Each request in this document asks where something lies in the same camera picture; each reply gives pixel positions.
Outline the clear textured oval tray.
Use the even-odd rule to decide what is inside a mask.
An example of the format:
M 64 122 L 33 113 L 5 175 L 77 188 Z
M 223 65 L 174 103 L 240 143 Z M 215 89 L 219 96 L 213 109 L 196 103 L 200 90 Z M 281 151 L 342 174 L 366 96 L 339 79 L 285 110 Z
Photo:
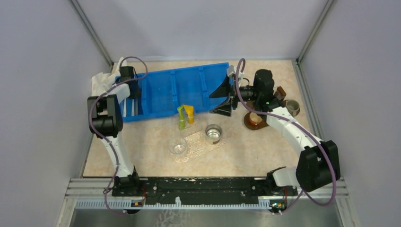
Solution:
M 183 137 L 183 136 L 179 132 L 176 136 L 174 136 L 172 138 L 175 138 L 175 137 Z M 224 146 L 227 142 L 227 138 L 225 136 L 222 136 L 219 143 L 211 144 L 207 141 L 204 131 L 199 131 L 191 136 L 183 137 L 183 138 L 187 142 L 186 151 L 183 152 L 182 154 L 178 154 L 178 155 L 174 155 L 171 152 L 169 152 L 171 159 L 173 161 L 175 161 L 176 163 L 180 163 L 180 164 L 184 164 L 184 163 L 192 161 L 196 158 L 206 156 L 211 151 L 216 150 L 221 146 Z

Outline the blue divided plastic bin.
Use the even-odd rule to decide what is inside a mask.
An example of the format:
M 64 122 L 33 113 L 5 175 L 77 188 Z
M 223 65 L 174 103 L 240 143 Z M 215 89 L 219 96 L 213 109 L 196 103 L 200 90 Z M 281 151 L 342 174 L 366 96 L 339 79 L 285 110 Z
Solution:
M 138 81 L 141 97 L 139 115 L 132 116 L 132 100 L 127 98 L 124 122 L 136 122 L 177 114 L 181 105 L 191 105 L 196 113 L 208 112 L 225 98 L 209 98 L 227 74 L 227 62 L 149 72 Z

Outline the aluminium frame rail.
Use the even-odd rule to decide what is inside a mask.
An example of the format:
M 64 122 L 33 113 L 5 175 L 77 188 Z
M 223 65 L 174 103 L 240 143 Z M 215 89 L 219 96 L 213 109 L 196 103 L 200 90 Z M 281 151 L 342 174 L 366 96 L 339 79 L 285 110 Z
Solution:
M 109 182 L 71 179 L 65 198 L 75 200 L 76 208 L 113 210 L 271 210 L 308 198 L 295 186 L 273 192 L 264 177 L 147 177 L 137 190 L 110 190 L 105 195 Z

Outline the yellow green tube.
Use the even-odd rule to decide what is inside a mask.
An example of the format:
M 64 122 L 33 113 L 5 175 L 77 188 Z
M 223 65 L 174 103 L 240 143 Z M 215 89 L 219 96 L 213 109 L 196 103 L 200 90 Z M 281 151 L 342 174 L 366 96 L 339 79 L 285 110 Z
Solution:
M 181 105 L 177 108 L 178 111 L 178 126 L 180 130 L 185 129 L 185 113 L 184 113 L 184 106 Z

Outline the brown wooden tray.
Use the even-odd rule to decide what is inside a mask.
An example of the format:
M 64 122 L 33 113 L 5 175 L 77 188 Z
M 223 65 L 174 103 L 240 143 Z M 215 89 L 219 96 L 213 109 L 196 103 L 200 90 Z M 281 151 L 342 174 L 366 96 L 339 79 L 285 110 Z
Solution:
M 300 113 L 300 103 L 294 99 L 285 99 L 287 94 L 281 86 L 274 87 L 273 91 L 274 96 L 283 102 L 292 117 L 296 117 Z M 243 123 L 246 128 L 253 131 L 268 127 L 268 124 L 260 116 L 251 112 L 244 116 Z

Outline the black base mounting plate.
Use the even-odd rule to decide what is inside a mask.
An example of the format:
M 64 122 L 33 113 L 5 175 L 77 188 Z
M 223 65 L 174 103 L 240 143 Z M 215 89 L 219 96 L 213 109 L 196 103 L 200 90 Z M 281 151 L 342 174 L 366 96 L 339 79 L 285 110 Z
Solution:
M 289 194 L 265 177 L 147 177 L 140 178 L 139 189 L 110 187 L 113 197 L 138 196 L 144 205 L 254 205 L 261 196 Z

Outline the orange ceramic mug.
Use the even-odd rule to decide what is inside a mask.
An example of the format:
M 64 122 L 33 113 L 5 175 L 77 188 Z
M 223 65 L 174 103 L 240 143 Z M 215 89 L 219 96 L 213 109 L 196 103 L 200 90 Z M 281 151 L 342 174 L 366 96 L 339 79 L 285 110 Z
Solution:
M 257 115 L 256 113 L 250 112 L 250 114 L 249 114 L 250 124 L 259 125 L 262 121 L 263 121 L 263 119 L 259 115 Z

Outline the white ceramic cup cork base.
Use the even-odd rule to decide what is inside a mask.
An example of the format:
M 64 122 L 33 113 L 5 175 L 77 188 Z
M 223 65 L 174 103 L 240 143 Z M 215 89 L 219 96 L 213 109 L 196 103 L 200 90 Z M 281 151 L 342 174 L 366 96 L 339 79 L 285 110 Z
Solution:
M 300 104 L 298 101 L 294 99 L 288 99 L 284 101 L 285 107 L 287 108 L 288 112 L 293 116 L 296 117 L 300 113 Z

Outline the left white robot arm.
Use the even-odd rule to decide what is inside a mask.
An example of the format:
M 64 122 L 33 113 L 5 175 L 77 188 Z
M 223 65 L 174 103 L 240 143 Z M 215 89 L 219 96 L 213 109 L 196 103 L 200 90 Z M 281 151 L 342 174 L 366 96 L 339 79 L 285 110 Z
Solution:
M 142 183 L 122 141 L 120 105 L 140 94 L 136 71 L 132 66 L 122 66 L 118 75 L 99 73 L 91 82 L 91 96 L 87 99 L 90 131 L 105 145 L 115 168 L 113 190 L 135 196 L 140 193 Z

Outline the silver metal cup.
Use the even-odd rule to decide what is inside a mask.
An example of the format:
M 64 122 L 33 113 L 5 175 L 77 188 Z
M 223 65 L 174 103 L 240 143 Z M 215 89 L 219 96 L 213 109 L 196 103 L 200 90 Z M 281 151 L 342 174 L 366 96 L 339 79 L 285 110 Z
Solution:
M 217 124 L 210 124 L 205 129 L 205 136 L 209 143 L 217 144 L 222 137 L 222 129 Z

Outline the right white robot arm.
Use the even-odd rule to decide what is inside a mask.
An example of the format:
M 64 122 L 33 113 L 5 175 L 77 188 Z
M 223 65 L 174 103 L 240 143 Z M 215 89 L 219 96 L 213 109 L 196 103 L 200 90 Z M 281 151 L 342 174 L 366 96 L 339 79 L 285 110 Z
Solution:
M 301 187 L 312 192 L 340 178 L 337 145 L 312 135 L 274 95 L 273 75 L 270 70 L 256 71 L 253 85 L 240 86 L 241 73 L 231 65 L 222 84 L 211 93 L 210 98 L 225 98 L 224 102 L 210 110 L 211 114 L 231 116 L 239 102 L 251 101 L 249 111 L 257 114 L 274 128 L 298 154 L 296 167 L 281 167 L 268 173 L 267 191 L 280 194 L 285 186 Z

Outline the clear glass cup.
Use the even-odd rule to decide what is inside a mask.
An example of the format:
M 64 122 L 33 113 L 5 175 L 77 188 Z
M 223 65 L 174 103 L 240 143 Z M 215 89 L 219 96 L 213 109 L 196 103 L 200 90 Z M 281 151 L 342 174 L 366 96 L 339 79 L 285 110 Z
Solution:
M 168 143 L 169 151 L 174 154 L 182 154 L 187 149 L 187 142 L 183 137 L 172 138 Z

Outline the white crumpled cloth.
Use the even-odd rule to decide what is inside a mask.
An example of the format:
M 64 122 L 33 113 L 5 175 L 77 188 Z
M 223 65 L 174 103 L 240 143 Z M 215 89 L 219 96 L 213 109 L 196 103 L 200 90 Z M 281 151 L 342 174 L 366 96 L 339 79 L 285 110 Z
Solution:
M 100 96 L 105 93 L 105 96 L 117 95 L 118 103 L 121 103 L 130 95 L 130 89 L 127 84 L 115 87 L 116 79 L 121 76 L 119 65 L 114 73 L 98 73 L 91 79 L 91 96 Z

